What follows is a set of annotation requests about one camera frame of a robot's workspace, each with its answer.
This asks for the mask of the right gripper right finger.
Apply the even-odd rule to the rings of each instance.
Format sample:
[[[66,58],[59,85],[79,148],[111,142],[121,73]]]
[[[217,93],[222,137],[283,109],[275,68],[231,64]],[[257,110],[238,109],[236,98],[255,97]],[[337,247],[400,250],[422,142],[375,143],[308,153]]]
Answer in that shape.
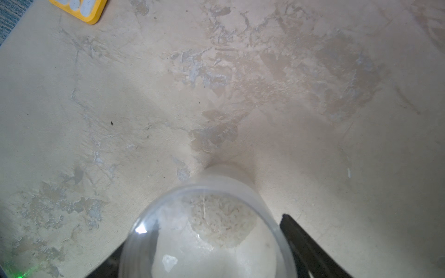
[[[282,216],[280,230],[293,253],[299,278],[352,278],[290,215]]]

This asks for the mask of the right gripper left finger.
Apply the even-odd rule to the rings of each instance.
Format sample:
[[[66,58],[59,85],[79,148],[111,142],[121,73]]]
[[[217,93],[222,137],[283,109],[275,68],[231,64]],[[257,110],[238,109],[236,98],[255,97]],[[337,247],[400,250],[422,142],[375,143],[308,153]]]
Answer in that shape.
[[[118,278],[119,264],[125,243],[122,243],[108,258],[106,258],[86,278]]]

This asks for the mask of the clear plastic jar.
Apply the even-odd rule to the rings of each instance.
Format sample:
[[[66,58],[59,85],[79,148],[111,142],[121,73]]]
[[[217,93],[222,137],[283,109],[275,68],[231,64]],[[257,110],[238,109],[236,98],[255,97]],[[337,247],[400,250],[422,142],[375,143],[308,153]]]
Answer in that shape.
[[[211,166],[155,199],[129,232],[121,278],[295,278],[291,249],[251,179]]]

